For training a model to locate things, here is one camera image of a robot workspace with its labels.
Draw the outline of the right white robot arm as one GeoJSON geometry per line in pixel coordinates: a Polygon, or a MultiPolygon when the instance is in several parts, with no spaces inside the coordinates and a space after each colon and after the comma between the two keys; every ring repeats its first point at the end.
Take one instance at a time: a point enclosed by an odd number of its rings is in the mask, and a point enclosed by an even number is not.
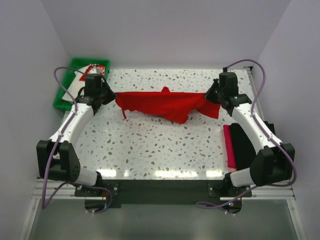
{"type": "Polygon", "coordinates": [[[222,189],[227,196],[235,196],[241,187],[247,185],[281,187],[282,181],[289,181],[287,186],[296,181],[295,148],[273,134],[254,110],[255,102],[239,93],[234,72],[220,73],[206,92],[205,99],[220,104],[227,111],[243,129],[256,153],[250,167],[226,174],[228,181],[223,183],[222,189]]]}

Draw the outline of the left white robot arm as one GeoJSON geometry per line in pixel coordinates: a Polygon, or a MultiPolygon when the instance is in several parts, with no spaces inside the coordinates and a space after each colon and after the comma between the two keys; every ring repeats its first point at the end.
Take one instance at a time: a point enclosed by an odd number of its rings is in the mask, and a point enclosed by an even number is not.
{"type": "Polygon", "coordinates": [[[75,144],[100,107],[114,101],[116,94],[101,74],[90,73],[84,79],[63,124],[48,140],[37,143],[38,170],[42,179],[86,185],[88,193],[99,196],[104,190],[101,174],[81,168],[75,144]]]}

